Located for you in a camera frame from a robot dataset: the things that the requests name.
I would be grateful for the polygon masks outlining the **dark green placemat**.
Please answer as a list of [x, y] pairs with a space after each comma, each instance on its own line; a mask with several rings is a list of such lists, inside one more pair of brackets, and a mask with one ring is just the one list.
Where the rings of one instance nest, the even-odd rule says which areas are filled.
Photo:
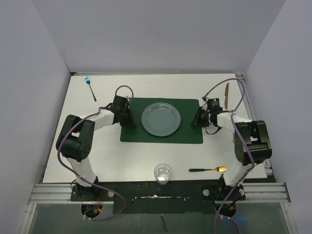
[[[169, 136], [154, 136], [148, 133], [142, 123], [143, 111], [153, 103], [168, 103], [177, 108], [181, 116], [179, 128]], [[130, 104], [136, 127], [123, 127], [120, 141], [122, 142], [144, 142], [144, 143], [174, 143], [174, 144], [202, 144], [203, 133], [201, 127], [191, 125], [196, 111], [199, 107], [197, 99], [176, 98], [143, 98], [137, 97]]]

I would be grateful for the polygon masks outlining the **grey-blue round plate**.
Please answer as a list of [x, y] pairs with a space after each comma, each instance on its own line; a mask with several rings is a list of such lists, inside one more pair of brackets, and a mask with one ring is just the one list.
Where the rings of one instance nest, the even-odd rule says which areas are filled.
[[180, 127], [181, 115], [173, 105], [156, 102], [144, 109], [141, 115], [141, 123], [151, 135], [166, 137]]

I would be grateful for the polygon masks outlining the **brown knife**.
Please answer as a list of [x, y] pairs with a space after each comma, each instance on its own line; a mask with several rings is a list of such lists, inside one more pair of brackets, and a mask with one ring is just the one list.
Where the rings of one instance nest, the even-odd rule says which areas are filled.
[[225, 109], [228, 109], [228, 101], [229, 101], [229, 83], [226, 84], [224, 96], [225, 96], [224, 107], [225, 107]]

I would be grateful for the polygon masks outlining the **blue metallic fork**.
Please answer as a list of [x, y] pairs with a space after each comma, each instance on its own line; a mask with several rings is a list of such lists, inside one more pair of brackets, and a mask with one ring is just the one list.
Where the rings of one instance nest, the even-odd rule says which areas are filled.
[[92, 86], [91, 86], [90, 78], [89, 78], [88, 76], [85, 76], [84, 78], [85, 78], [86, 84], [87, 84], [87, 85], [89, 86], [89, 88], [90, 88], [90, 91], [91, 91], [91, 93], [92, 93], [94, 102], [97, 102], [97, 98], [96, 98], [96, 96], [95, 96], [95, 94], [94, 94], [94, 91], [93, 91], [93, 89], [92, 89]]

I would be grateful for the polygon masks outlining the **gold fork green handle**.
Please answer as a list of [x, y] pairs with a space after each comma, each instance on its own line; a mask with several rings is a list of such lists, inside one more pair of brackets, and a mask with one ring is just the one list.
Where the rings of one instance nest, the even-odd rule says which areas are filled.
[[226, 172], [228, 169], [229, 169], [228, 166], [219, 166], [214, 169], [191, 168], [189, 169], [189, 172], [204, 172], [204, 171]]

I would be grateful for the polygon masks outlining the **clear drinking glass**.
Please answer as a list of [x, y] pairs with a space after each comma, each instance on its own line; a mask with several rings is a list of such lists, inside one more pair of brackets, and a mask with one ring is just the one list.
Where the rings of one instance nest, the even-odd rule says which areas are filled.
[[159, 164], [154, 169], [154, 176], [160, 185], [165, 185], [172, 179], [172, 168], [167, 164]]

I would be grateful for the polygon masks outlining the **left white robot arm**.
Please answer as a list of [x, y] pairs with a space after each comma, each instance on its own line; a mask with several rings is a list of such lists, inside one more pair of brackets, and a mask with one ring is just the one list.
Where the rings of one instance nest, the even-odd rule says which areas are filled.
[[133, 99], [115, 95], [112, 103], [99, 107], [94, 114], [85, 117], [68, 115], [56, 142], [58, 159], [65, 157], [70, 167], [61, 163], [76, 176], [76, 188], [86, 199], [94, 200], [100, 193], [98, 177], [89, 160], [94, 132], [113, 124], [135, 128], [136, 123], [130, 108]]

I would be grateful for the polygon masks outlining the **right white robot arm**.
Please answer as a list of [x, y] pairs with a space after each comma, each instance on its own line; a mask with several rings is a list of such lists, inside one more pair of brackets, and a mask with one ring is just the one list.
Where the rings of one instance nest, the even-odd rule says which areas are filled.
[[191, 125], [201, 128], [212, 125], [218, 131], [226, 129], [234, 135], [235, 160], [223, 174], [224, 183], [217, 187], [222, 199], [233, 196], [234, 186], [241, 184], [250, 171], [272, 156], [268, 130], [262, 120], [239, 117], [221, 107], [210, 110], [198, 107]]

